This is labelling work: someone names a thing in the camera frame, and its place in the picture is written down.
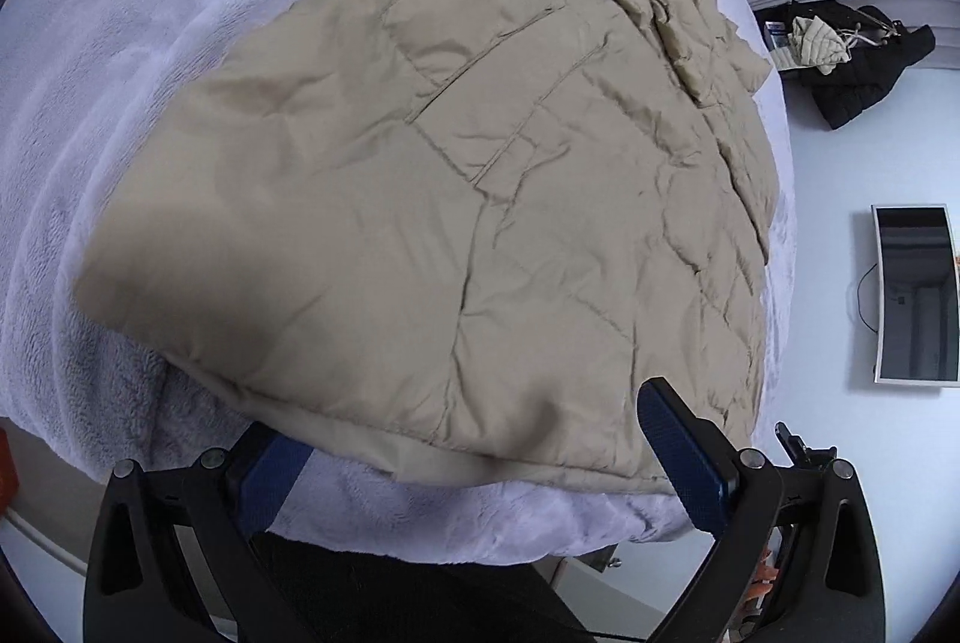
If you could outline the beige puffer jacket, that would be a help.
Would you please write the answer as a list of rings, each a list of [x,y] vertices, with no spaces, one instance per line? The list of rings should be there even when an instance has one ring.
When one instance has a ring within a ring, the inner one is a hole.
[[[718,0],[301,0],[174,95],[76,303],[404,482],[654,492],[646,380],[757,423],[769,72]]]

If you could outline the lavender fleece blanket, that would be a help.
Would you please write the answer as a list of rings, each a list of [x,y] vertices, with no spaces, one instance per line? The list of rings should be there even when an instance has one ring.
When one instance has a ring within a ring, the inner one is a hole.
[[[119,459],[189,464],[247,422],[163,357],[71,300],[96,217],[179,86],[296,0],[7,0],[2,6],[2,417],[103,490]],[[766,274],[766,400],[789,333],[796,192],[776,74],[755,95],[779,178]],[[410,562],[534,562],[664,542],[690,524],[672,495],[539,485],[407,487],[313,453],[272,531]]]

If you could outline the beige striped garment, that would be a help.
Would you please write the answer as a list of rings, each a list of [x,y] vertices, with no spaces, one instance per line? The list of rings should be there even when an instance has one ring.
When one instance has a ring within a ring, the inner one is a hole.
[[[818,16],[794,17],[788,42],[794,68],[814,68],[828,76],[853,60],[843,35]]]

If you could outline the black jacket on chair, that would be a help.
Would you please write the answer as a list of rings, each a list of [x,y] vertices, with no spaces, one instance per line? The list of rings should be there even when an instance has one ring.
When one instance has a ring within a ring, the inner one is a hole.
[[[848,42],[853,60],[828,76],[814,68],[794,68],[788,37],[798,16],[818,16],[830,24]],[[832,130],[884,100],[900,76],[935,49],[931,26],[907,28],[872,5],[853,8],[838,0],[793,0],[758,10],[755,19],[775,68],[811,93]]]

